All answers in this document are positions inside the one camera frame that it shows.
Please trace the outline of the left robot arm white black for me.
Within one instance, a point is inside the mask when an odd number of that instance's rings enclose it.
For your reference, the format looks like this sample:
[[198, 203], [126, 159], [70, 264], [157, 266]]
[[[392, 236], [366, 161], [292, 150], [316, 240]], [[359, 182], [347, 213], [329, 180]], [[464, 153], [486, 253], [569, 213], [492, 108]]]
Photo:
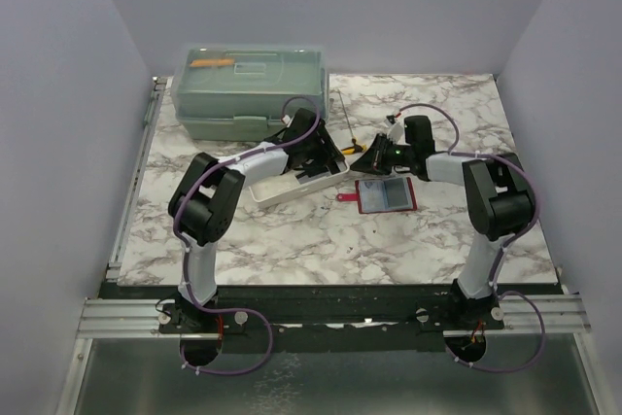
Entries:
[[286, 126], [252, 149], [216, 158], [196, 155], [174, 191], [168, 214], [183, 245], [178, 287], [187, 302], [182, 320], [195, 332], [208, 330], [216, 310], [218, 242], [229, 229], [242, 191], [271, 177], [292, 173], [302, 183], [320, 182], [346, 171], [345, 156], [314, 111], [299, 109]]

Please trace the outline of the silver diamond VIP card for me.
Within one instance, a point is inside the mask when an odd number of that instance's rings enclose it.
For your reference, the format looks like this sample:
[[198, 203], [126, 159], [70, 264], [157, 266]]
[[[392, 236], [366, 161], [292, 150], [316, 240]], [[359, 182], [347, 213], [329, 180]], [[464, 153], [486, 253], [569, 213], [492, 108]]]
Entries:
[[361, 180], [358, 184], [359, 200], [365, 213], [385, 209], [384, 182], [382, 180]]

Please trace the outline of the red leather card holder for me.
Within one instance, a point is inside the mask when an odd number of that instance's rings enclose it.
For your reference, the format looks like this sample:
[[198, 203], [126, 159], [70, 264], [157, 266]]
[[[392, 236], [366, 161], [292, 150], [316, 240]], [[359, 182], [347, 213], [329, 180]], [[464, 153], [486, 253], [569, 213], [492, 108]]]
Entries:
[[418, 209], [414, 187], [408, 177], [361, 179], [355, 191], [339, 193], [338, 202], [353, 202], [360, 214], [412, 212]]

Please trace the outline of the credit card with magnetic stripe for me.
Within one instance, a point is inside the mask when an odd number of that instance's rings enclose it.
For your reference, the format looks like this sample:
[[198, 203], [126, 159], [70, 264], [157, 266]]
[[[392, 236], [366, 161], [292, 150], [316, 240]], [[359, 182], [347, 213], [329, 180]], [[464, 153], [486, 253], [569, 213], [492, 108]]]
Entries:
[[387, 207], [404, 210], [412, 207], [412, 199], [407, 178], [388, 179], [384, 182]]

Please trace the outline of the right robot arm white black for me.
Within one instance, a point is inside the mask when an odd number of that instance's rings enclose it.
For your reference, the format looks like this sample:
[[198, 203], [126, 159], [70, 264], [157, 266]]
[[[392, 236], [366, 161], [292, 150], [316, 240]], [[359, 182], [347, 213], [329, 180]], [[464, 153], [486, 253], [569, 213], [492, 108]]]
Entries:
[[506, 250], [537, 221], [534, 189], [514, 153], [478, 156], [441, 152], [425, 115], [407, 117], [401, 130], [403, 145], [387, 133], [378, 133], [351, 169], [388, 176], [402, 168], [424, 182], [448, 183], [465, 190], [475, 234], [465, 266], [451, 285], [444, 314], [454, 327], [469, 329], [494, 306]]

